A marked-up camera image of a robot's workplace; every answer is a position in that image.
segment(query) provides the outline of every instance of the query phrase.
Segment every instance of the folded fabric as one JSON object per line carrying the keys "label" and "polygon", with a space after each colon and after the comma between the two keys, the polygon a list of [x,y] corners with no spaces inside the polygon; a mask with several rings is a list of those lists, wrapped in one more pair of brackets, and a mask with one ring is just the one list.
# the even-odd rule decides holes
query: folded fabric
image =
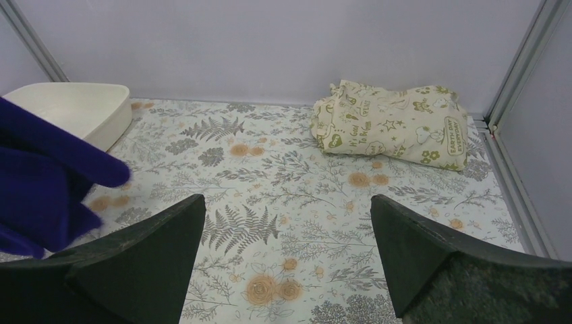
{"label": "folded fabric", "polygon": [[0,112],[0,250],[41,258],[101,226],[81,202],[127,165],[2,98]]}
{"label": "folded fabric", "polygon": [[322,152],[384,154],[457,171],[467,165],[467,111],[453,91],[388,91],[346,80],[330,89],[310,124]]}

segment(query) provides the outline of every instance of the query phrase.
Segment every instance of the cream patterned cloth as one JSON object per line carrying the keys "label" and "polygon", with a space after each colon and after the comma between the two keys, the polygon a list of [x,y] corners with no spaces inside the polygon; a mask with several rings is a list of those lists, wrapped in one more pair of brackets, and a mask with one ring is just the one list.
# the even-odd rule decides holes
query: cream patterned cloth
{"label": "cream patterned cloth", "polygon": [[310,130],[325,153],[379,155],[462,170],[467,111],[442,86],[388,91],[342,80],[314,105]]}

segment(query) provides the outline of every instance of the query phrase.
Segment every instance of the white basin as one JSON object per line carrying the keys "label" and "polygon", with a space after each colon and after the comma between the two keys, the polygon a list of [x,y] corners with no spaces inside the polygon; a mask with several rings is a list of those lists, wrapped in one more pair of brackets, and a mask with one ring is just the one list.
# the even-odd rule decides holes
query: white basin
{"label": "white basin", "polygon": [[107,151],[132,120],[130,92],[117,84],[48,82],[3,96],[45,121]]}

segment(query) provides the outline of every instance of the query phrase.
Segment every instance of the gray fern pattern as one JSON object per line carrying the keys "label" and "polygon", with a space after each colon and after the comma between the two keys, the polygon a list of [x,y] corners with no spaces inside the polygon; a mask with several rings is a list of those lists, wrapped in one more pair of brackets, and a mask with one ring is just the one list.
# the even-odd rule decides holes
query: gray fern pattern
{"label": "gray fern pattern", "polygon": [[468,167],[453,172],[323,155],[311,107],[136,102],[132,125],[109,151],[132,178],[93,188],[84,204],[104,226],[78,244],[203,194],[206,221],[181,324],[400,323],[372,228],[375,194],[522,251],[472,123]]}

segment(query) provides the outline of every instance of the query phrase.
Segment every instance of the folded blue garment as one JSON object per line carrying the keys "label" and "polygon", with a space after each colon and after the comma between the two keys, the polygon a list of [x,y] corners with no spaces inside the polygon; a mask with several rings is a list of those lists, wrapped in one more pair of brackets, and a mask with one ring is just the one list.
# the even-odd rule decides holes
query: folded blue garment
{"label": "folded blue garment", "polygon": [[101,226],[82,204],[94,184],[117,187],[127,165],[0,98],[0,250],[42,258]]}

